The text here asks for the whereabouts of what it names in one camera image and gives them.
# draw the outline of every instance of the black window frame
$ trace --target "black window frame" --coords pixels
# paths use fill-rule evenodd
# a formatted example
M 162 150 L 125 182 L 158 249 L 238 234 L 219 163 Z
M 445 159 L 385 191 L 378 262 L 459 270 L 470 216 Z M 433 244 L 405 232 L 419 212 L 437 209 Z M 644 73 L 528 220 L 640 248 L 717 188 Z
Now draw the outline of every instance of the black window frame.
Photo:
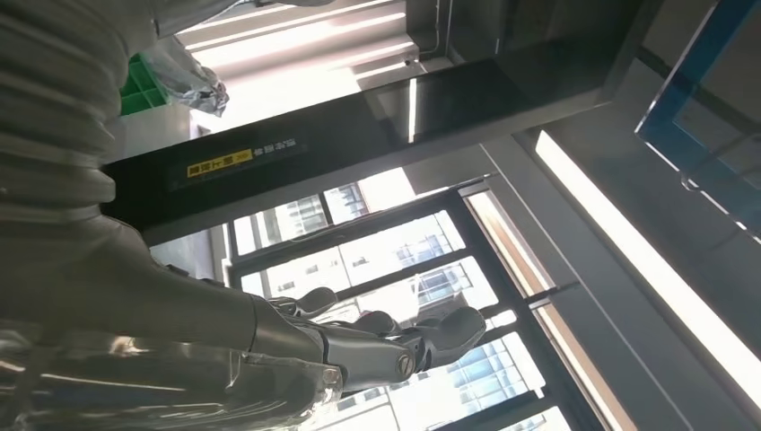
M 517 317 L 516 322 L 489 330 L 477 346 L 483 346 L 510 333 L 517 332 L 544 377 L 546 386 L 542 388 L 541 397 L 534 391 L 525 392 L 438 429 L 445 431 L 502 429 L 553 407 L 558 407 L 561 410 L 569 427 L 573 430 L 605 429 L 540 326 L 529 306 L 533 302 L 532 297 L 524 298 L 522 296 L 498 257 L 491 240 L 486 236 L 478 218 L 465 200 L 467 196 L 487 190 L 488 188 L 482 181 L 471 181 L 390 210 L 364 215 L 352 223 L 339 225 L 332 224 L 332 217 L 329 216 L 329 208 L 325 203 L 324 193 L 320 194 L 323 208 L 327 209 L 326 215 L 331 221 L 331 226 L 321 230 L 319 235 L 312 235 L 298 242 L 281 242 L 244 256 L 237 256 L 236 259 L 232 260 L 232 265 L 229 267 L 232 287 L 241 289 L 241 280 L 247 275 L 446 211 L 465 243 L 464 249 L 451 251 L 427 261 L 415 262 L 395 273 L 349 287 L 338 292 L 339 301 L 356 298 L 359 295 L 365 295 L 408 279 L 415 274 L 446 267 L 451 263 L 472 257 L 481 268 L 485 279 L 493 288 L 498 299 L 497 304 L 487 306 L 480 312 L 489 319 L 501 312 L 512 310 Z M 234 241 L 234 224 L 230 224 L 229 229 L 232 232 L 231 241 Z

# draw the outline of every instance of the gray surface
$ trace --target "gray surface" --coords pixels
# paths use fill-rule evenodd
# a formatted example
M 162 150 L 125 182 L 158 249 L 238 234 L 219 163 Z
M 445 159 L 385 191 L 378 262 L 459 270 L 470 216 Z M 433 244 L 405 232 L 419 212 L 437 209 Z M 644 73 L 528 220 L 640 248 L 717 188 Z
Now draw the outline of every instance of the gray surface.
M 195 278 L 214 279 L 214 260 L 209 231 L 165 242 L 151 248 L 151 255 L 162 265 L 185 269 Z
M 508 212 L 525 205 L 585 287 L 566 291 L 553 304 L 633 422 L 645 430 L 752 429 L 529 154 L 511 139 L 485 149 L 516 195 L 497 199 Z
M 759 354 L 761 245 L 702 195 L 685 190 L 678 173 L 634 134 L 662 83 L 636 62 L 612 104 L 545 129 Z

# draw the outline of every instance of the window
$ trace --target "window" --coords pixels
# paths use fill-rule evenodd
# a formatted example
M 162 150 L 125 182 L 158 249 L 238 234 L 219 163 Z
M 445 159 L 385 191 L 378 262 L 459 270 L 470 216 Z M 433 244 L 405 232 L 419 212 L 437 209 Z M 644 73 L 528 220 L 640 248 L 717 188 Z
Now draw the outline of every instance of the window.
M 293 281 L 289 281 L 287 283 L 284 283 L 277 287 L 278 292 L 285 292 L 286 290 L 291 290 L 294 287 L 296 287 L 296 284 Z
M 367 259 L 365 259 L 365 258 L 360 258 L 359 260 L 355 260 L 354 262 L 352 262 L 352 266 L 353 266 L 354 268 L 357 268 L 357 267 L 359 267 L 360 265 L 364 265 L 365 263 L 367 263 Z

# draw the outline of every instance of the black panel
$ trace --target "black panel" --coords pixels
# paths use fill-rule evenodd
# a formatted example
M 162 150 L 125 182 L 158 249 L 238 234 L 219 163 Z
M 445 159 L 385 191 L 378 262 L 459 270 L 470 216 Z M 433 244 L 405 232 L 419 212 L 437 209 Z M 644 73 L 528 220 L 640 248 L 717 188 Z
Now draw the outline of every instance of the black panel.
M 413 144 L 410 81 L 389 84 L 108 165 L 117 199 L 103 212 L 142 232 L 531 108 L 491 61 L 415 79 Z M 247 151 L 251 160 L 196 170 Z

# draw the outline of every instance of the robotic hand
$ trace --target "robotic hand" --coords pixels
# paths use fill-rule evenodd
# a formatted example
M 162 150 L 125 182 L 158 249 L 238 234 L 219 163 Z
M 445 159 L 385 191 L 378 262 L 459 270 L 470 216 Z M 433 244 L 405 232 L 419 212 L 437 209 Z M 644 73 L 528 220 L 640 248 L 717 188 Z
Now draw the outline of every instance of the robotic hand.
M 294 328 L 308 334 L 299 337 L 293 352 L 309 350 L 310 339 L 322 340 L 325 364 L 339 367 L 345 391 L 401 383 L 413 373 L 459 360 L 481 339 L 485 321 L 469 307 L 460 308 L 440 321 L 425 321 L 402 330 L 385 312 L 371 312 L 354 323 L 333 321 L 319 325 L 306 321 L 337 302 L 328 288 L 315 289 L 303 298 L 276 298 L 273 307 Z

